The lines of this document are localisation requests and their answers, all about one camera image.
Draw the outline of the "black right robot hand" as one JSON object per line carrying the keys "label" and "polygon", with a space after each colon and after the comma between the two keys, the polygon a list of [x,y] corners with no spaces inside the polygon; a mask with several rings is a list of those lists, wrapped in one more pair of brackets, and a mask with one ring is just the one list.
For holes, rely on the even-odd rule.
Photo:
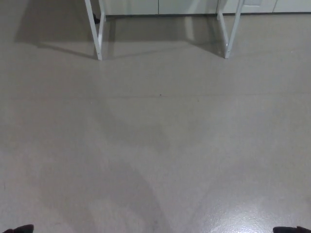
{"label": "black right robot hand", "polygon": [[297,227],[278,226],[273,228],[273,233],[311,233],[310,229]]}

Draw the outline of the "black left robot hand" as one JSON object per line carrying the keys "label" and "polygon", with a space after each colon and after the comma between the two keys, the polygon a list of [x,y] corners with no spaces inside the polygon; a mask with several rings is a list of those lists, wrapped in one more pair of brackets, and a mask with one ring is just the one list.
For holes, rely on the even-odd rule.
{"label": "black left robot hand", "polygon": [[27,225],[19,226],[14,229],[7,229],[3,231],[2,233],[33,233],[33,232],[34,232],[34,225],[27,224]]}

